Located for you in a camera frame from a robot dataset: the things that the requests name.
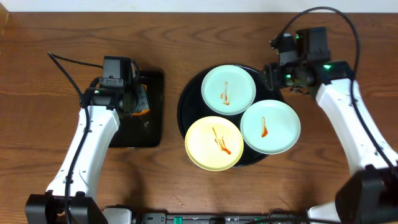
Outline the orange sponge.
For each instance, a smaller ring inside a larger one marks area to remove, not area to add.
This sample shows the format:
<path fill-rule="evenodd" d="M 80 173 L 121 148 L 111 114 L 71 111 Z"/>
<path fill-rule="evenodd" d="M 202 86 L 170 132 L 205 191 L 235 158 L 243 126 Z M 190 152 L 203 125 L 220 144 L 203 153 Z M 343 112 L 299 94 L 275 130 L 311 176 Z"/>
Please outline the orange sponge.
<path fill-rule="evenodd" d="M 142 110 L 140 112 L 133 112 L 131 115 L 132 116 L 141 116 L 141 115 L 144 115 L 144 114 L 148 113 L 149 111 L 150 111 L 150 109 L 145 109 L 145 110 Z"/>

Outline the light green plate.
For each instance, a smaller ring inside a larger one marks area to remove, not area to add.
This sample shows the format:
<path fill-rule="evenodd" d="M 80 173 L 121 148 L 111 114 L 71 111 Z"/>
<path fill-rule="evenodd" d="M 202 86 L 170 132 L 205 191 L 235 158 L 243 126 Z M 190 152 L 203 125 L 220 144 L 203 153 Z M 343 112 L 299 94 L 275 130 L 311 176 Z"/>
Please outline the light green plate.
<path fill-rule="evenodd" d="M 262 154 L 280 154 L 299 139 L 300 119 L 288 104 L 262 100 L 251 105 L 240 121 L 245 143 Z"/>
<path fill-rule="evenodd" d="M 256 85 L 253 77 L 243 68 L 220 65 L 205 75 L 201 96 L 214 112 L 236 115 L 252 105 L 256 97 Z"/>

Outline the yellow plate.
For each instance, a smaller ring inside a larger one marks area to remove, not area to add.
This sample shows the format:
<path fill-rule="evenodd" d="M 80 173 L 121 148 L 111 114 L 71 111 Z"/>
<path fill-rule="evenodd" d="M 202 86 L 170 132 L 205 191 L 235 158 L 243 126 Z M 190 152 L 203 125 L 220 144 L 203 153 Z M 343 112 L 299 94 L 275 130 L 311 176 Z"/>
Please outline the yellow plate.
<path fill-rule="evenodd" d="M 244 140 L 237 126 L 228 119 L 207 116 L 189 127 L 185 149 L 198 167 L 217 172 L 233 167 L 240 160 Z"/>

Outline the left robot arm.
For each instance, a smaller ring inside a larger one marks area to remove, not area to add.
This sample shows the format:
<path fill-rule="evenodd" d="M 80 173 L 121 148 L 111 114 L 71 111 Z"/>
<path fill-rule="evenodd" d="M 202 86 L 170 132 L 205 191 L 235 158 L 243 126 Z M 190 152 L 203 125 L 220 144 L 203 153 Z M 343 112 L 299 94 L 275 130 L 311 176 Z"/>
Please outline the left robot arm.
<path fill-rule="evenodd" d="M 78 127 L 67 155 L 44 194 L 25 205 L 29 223 L 133 223 L 131 209 L 96 204 L 103 162 L 121 118 L 149 108 L 147 87 L 120 78 L 93 80 L 80 95 Z"/>

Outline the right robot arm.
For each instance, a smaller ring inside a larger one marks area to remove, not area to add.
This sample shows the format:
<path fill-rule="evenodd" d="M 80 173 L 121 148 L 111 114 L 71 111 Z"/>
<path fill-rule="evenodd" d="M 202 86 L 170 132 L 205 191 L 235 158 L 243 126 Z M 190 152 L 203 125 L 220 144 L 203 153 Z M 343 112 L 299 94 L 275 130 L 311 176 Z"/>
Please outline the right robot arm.
<path fill-rule="evenodd" d="M 310 221 L 396 222 L 397 153 L 369 114 L 348 63 L 272 63 L 259 76 L 269 90 L 307 87 L 343 146 L 351 177 L 333 202 L 308 210 Z"/>

